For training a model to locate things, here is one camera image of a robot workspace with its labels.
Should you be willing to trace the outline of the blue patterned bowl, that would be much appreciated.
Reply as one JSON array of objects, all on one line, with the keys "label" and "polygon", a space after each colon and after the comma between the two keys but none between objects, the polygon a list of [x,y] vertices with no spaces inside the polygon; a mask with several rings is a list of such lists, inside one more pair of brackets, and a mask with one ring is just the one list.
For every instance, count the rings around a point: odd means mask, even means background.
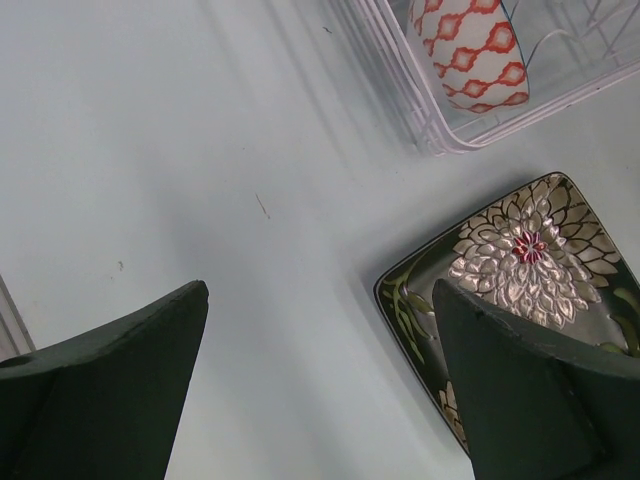
[{"label": "blue patterned bowl", "polygon": [[407,29],[453,108],[482,115],[529,101],[526,62],[502,1],[412,1]]}]

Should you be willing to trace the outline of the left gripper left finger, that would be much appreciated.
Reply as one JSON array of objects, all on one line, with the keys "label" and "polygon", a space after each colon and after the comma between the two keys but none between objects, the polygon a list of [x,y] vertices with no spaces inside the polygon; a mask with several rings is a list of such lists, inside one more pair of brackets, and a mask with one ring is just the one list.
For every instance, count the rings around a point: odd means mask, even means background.
[{"label": "left gripper left finger", "polygon": [[2,361],[2,478],[164,478],[207,315],[196,280]]}]

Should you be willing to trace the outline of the clear wire dish rack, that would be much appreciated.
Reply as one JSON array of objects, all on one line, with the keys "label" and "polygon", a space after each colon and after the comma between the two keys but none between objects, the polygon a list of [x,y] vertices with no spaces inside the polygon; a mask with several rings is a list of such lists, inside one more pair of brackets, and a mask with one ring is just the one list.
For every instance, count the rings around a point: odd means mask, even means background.
[{"label": "clear wire dish rack", "polygon": [[401,132],[481,149],[639,71],[635,1],[334,1]]}]

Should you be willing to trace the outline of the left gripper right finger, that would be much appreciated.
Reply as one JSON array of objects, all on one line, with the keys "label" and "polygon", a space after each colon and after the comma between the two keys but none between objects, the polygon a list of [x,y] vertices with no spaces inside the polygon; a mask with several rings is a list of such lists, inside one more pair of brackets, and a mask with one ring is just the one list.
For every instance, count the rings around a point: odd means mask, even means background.
[{"label": "left gripper right finger", "polygon": [[445,279],[432,298],[475,478],[638,478],[638,359]]}]

